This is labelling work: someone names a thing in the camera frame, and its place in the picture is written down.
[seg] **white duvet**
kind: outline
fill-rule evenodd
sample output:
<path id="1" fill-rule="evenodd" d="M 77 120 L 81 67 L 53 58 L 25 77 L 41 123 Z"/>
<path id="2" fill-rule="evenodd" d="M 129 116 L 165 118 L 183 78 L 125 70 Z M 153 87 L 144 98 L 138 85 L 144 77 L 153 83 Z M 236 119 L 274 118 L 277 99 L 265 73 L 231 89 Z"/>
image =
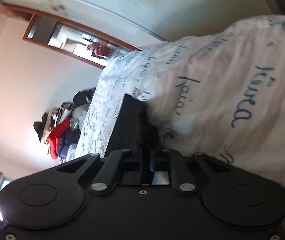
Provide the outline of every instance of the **white duvet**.
<path id="1" fill-rule="evenodd" d="M 124 93 L 166 148 L 205 152 L 285 187 L 285 16 L 134 51 L 101 73 L 75 158 L 104 155 Z"/>

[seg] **red garment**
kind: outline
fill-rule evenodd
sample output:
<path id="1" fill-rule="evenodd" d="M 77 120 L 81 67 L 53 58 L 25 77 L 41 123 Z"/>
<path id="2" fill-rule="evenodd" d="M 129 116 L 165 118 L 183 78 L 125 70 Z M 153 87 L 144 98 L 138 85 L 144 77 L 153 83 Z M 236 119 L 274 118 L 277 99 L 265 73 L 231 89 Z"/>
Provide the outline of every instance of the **red garment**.
<path id="1" fill-rule="evenodd" d="M 110 49 L 109 47 L 105 45 L 101 45 L 99 49 L 94 50 L 95 55 L 98 57 L 101 57 L 101 56 L 108 57 L 111 52 L 112 52 L 112 49 Z"/>
<path id="2" fill-rule="evenodd" d="M 63 132 L 70 128 L 70 119 L 67 118 L 62 123 L 56 126 L 48 136 L 48 141 L 50 143 L 50 155 L 56 160 L 58 158 L 57 149 L 60 141 L 60 136 Z"/>

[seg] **ceiling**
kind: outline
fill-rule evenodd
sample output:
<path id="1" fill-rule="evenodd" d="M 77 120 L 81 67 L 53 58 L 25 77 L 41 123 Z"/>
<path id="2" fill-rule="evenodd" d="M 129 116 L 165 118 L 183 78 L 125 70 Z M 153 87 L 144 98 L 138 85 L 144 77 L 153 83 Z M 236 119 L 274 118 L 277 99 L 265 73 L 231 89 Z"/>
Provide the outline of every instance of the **ceiling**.
<path id="1" fill-rule="evenodd" d="M 279 13 L 274 0 L 1 1 L 73 19 L 138 47 L 214 34 L 242 18 Z"/>

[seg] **black mount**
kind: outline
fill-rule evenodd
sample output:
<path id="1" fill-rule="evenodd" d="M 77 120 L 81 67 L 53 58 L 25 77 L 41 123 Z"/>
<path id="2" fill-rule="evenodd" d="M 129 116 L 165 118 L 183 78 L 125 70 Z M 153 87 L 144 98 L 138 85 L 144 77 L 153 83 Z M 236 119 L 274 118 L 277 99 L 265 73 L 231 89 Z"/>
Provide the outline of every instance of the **black mount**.
<path id="1" fill-rule="evenodd" d="M 285 239 L 280 185 L 205 154 L 156 150 L 138 102 L 125 96 L 112 133 L 131 129 L 128 148 L 116 140 L 109 157 L 89 154 L 6 186 L 0 239 Z M 150 185 L 154 171 L 168 172 L 169 184 Z"/>

